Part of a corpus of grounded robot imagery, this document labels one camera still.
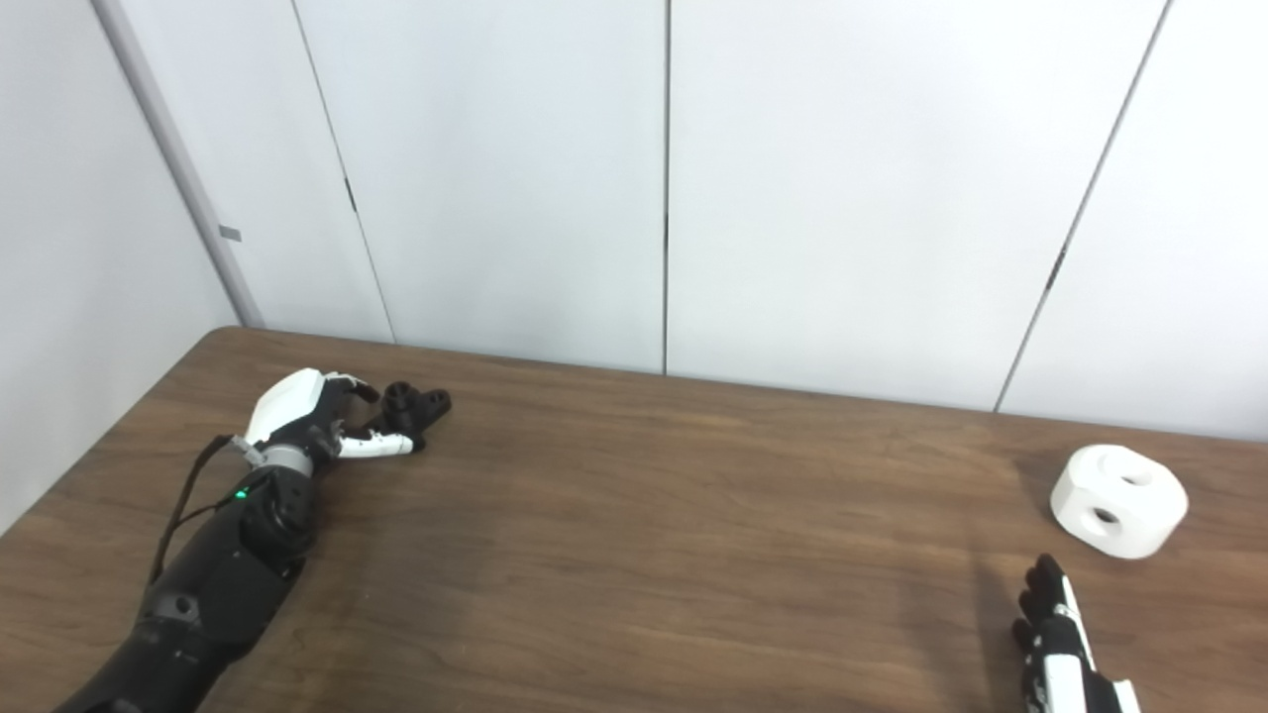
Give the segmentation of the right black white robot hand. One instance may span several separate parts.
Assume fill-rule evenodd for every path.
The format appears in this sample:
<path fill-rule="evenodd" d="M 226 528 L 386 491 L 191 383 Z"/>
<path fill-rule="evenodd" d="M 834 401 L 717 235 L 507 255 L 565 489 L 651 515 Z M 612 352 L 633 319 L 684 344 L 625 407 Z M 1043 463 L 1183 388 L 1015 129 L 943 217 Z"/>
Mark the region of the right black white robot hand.
<path fill-rule="evenodd" d="M 1061 565 L 1040 554 L 1019 591 L 1011 636 L 1022 656 L 1019 694 L 1027 712 L 1140 712 L 1127 677 L 1106 677 L 1096 665 L 1082 606 Z"/>

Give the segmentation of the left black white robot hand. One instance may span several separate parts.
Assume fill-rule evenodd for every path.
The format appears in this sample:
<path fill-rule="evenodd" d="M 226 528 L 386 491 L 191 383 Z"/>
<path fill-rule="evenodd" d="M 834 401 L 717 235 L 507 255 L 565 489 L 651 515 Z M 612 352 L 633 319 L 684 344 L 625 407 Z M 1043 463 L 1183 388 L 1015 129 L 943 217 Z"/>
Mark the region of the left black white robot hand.
<path fill-rule="evenodd" d="M 342 370 L 303 368 L 273 384 L 257 400 L 246 434 L 237 439 L 254 466 L 281 466 L 312 477 L 340 459 L 412 455 L 425 447 L 420 435 L 345 428 L 346 402 L 375 403 L 380 395 L 366 381 Z"/>

